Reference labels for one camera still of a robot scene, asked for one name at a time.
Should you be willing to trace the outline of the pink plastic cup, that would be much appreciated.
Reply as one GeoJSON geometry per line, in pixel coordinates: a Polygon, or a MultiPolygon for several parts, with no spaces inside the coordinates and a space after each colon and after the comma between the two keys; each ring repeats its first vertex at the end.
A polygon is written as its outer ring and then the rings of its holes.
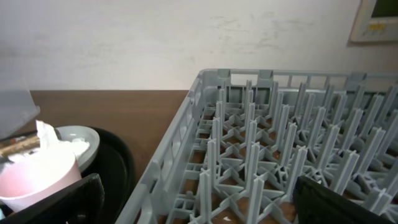
{"type": "Polygon", "coordinates": [[[38,152],[1,172],[1,202],[19,212],[80,179],[73,152],[38,152]]]}

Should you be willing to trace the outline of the grey round plate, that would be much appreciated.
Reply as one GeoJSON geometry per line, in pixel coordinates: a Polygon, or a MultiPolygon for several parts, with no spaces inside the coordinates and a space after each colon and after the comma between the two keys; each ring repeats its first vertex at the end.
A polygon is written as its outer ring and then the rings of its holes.
{"type": "Polygon", "coordinates": [[[62,147],[75,154],[80,172],[87,170],[97,155],[99,134],[86,126],[61,126],[55,129],[62,147]]]}

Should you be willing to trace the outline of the white paper napkin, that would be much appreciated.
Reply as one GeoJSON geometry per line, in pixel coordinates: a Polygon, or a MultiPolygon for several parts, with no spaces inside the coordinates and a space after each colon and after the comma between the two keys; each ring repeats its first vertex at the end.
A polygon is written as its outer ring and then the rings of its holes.
{"type": "Polygon", "coordinates": [[[19,162],[38,152],[44,152],[55,149],[65,149],[72,151],[78,159],[90,147],[90,143],[85,138],[74,138],[71,141],[64,141],[58,138],[57,130],[43,121],[36,120],[36,136],[40,139],[40,146],[33,149],[19,152],[7,156],[12,162],[19,162]]]}

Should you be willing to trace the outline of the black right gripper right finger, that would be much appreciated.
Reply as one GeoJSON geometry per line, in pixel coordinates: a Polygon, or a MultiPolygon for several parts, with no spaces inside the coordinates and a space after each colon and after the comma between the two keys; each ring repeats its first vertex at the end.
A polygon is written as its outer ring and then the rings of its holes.
{"type": "Polygon", "coordinates": [[[303,175],[296,181],[293,202],[300,224],[392,224],[303,175]]]}

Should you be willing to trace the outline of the brown paper wrapper stick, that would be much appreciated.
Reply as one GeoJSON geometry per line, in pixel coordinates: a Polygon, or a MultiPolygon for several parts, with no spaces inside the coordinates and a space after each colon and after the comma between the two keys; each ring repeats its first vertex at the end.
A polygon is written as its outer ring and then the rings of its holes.
{"type": "Polygon", "coordinates": [[[1,140],[1,157],[6,157],[19,152],[27,151],[40,146],[38,136],[31,135],[21,138],[1,140]]]}

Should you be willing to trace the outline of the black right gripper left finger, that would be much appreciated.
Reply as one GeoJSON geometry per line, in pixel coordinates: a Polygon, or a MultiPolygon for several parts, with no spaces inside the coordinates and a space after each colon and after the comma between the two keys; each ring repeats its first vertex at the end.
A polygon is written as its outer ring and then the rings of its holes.
{"type": "Polygon", "coordinates": [[[99,223],[103,205],[104,187],[94,173],[7,216],[1,224],[99,223]]]}

